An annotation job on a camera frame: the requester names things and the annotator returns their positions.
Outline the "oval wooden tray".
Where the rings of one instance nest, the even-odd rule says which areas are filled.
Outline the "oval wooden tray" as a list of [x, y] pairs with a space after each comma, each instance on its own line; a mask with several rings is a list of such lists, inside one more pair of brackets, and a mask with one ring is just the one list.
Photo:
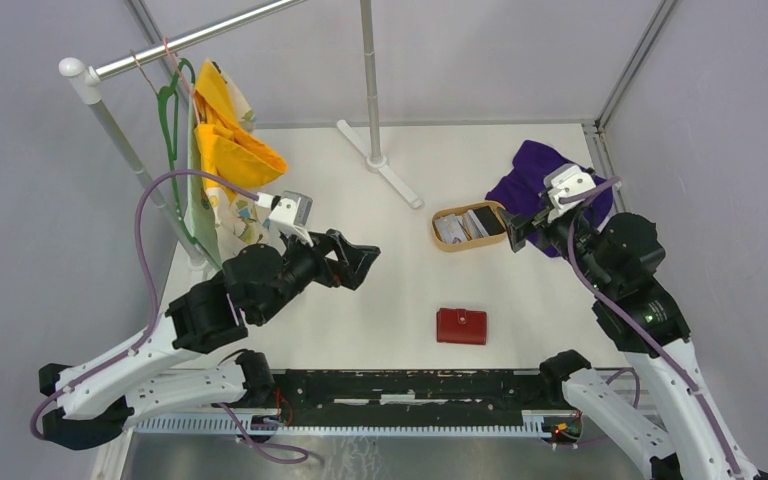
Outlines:
[[[502, 240], [505, 240], [507, 233], [488, 237], [485, 232], [481, 231], [480, 225], [478, 224], [474, 215], [471, 213], [471, 210], [473, 208], [478, 208], [485, 205], [491, 206], [495, 210], [495, 213], [498, 207], [502, 207], [502, 205], [496, 201], [485, 200], [485, 201], [467, 205], [467, 206], [454, 207], [454, 208], [444, 209], [436, 212], [432, 216], [431, 229], [432, 229], [433, 242], [435, 243], [437, 248], [444, 252], [454, 253], [454, 252], [463, 251], [471, 248], [489, 246], [492, 244], [499, 243]], [[461, 223], [470, 238], [469, 241], [465, 243], [449, 245], [449, 244], [444, 244], [440, 240], [440, 238], [438, 237], [437, 231], [433, 225], [433, 221], [436, 217], [444, 216], [448, 214], [457, 214], [461, 218]]]

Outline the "red card holder wallet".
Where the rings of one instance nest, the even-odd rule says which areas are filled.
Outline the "red card holder wallet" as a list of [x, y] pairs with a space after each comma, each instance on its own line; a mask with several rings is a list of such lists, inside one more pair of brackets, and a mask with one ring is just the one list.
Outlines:
[[436, 312], [438, 343], [485, 345], [488, 315], [485, 311], [464, 308], [440, 308]]

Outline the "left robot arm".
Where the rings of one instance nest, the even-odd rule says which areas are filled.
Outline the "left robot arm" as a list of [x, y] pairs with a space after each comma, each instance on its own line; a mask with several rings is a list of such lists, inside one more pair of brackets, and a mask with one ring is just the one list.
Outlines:
[[231, 363], [195, 373], [172, 370], [245, 339], [249, 327], [266, 324], [312, 283], [358, 289], [381, 254], [334, 229], [312, 233], [310, 242], [282, 241], [283, 251], [245, 247], [141, 332], [95, 359], [41, 367], [39, 390], [46, 401], [32, 416], [34, 436], [81, 451], [179, 408], [266, 405], [276, 384], [260, 352], [243, 349]]

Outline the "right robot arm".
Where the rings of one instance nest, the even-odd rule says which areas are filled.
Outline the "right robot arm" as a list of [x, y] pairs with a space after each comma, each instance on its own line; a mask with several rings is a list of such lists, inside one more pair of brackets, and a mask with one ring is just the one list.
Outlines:
[[655, 272], [666, 257], [653, 222], [633, 213], [589, 224], [581, 203], [552, 219], [500, 216], [513, 251], [530, 234], [554, 247], [592, 293], [602, 331], [649, 393], [658, 422], [622, 400], [578, 352], [561, 352], [540, 366], [540, 400], [569, 404], [590, 418], [646, 479], [768, 479], [744, 453], [707, 388], [691, 331]]

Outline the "black card in tray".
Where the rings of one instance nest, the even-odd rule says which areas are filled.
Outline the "black card in tray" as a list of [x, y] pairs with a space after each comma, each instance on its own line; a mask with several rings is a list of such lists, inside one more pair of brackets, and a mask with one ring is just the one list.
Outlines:
[[488, 237], [506, 233], [504, 224], [498, 219], [495, 210], [491, 206], [485, 205], [473, 208], [471, 213], [480, 225], [481, 231], [485, 232]]

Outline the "silver credit card in tray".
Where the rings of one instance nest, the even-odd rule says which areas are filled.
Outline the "silver credit card in tray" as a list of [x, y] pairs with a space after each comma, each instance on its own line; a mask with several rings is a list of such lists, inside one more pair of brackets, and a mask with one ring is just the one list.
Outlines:
[[454, 245], [465, 243], [470, 240], [461, 223], [461, 218], [457, 214], [436, 217], [433, 221], [433, 225], [437, 231], [438, 237], [444, 244]]

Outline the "purple cloth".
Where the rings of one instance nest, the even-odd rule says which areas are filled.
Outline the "purple cloth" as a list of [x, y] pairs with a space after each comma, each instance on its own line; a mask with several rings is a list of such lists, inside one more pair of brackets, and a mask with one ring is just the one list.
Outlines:
[[[507, 211], [531, 217], [542, 209], [540, 198], [545, 190], [544, 178], [566, 164], [573, 164], [553, 147], [532, 140], [525, 140], [512, 160], [512, 170], [505, 175], [484, 197], [501, 204]], [[585, 218], [593, 226], [601, 225], [613, 207], [612, 191], [602, 192], [592, 202]], [[560, 256], [554, 247], [538, 246], [549, 258]]]

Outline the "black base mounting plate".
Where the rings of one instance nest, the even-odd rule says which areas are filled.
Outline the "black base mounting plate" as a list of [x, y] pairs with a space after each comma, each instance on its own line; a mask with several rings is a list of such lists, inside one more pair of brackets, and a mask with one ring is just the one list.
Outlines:
[[276, 410], [292, 427], [502, 427], [525, 413], [575, 413], [536, 369], [287, 369], [273, 379], [264, 398], [233, 407]]

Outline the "yellow dinosaur print garment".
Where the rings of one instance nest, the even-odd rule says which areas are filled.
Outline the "yellow dinosaur print garment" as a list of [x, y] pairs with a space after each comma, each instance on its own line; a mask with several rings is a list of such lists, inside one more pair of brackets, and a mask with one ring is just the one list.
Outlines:
[[[196, 76], [188, 139], [190, 169], [220, 177], [249, 192], [278, 179], [286, 161], [254, 136], [256, 115], [219, 64], [206, 59]], [[226, 186], [188, 176], [187, 222], [214, 264], [270, 240], [269, 210]]]

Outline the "green clothes hanger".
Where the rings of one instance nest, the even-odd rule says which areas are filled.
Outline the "green clothes hanger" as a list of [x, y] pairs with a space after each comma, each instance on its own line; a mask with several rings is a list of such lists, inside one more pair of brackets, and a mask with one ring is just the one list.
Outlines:
[[[180, 59], [176, 65], [176, 72], [172, 75], [170, 82], [162, 86], [156, 93], [157, 110], [161, 133], [167, 154], [168, 168], [170, 171], [176, 168], [178, 159], [178, 124], [179, 124], [179, 100], [178, 85], [182, 79], [180, 69], [185, 68], [189, 71], [190, 80], [195, 81], [195, 70], [187, 59]], [[182, 227], [187, 240], [195, 245], [196, 238], [187, 228], [184, 221], [184, 213], [181, 205], [181, 196], [179, 186], [176, 180], [172, 180], [172, 192], [174, 199], [174, 211], [178, 223]]]

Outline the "metal clothes rack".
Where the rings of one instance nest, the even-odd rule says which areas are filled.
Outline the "metal clothes rack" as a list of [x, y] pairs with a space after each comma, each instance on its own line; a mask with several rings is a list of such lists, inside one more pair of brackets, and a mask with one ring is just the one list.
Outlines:
[[[177, 51], [247, 23], [292, 7], [290, 1], [273, 1], [216, 21], [201, 29], [163, 40], [157, 46], [133, 53], [109, 65], [94, 68], [76, 58], [65, 58], [59, 71], [87, 105], [133, 170], [149, 198], [167, 217], [179, 243], [196, 270], [219, 269], [226, 257], [244, 247], [269, 242], [279, 233], [298, 233], [300, 226], [280, 223], [267, 204], [260, 205], [222, 186], [227, 180], [239, 187], [259, 189], [282, 176], [287, 162], [256, 138], [256, 120], [249, 103], [217, 64], [206, 60], [194, 68]], [[185, 177], [189, 200], [171, 202], [154, 186], [153, 178], [102, 101], [102, 80], [162, 58], [175, 67], [169, 84], [155, 91], [161, 131], [170, 163], [178, 158], [179, 101], [188, 102], [188, 168]]]

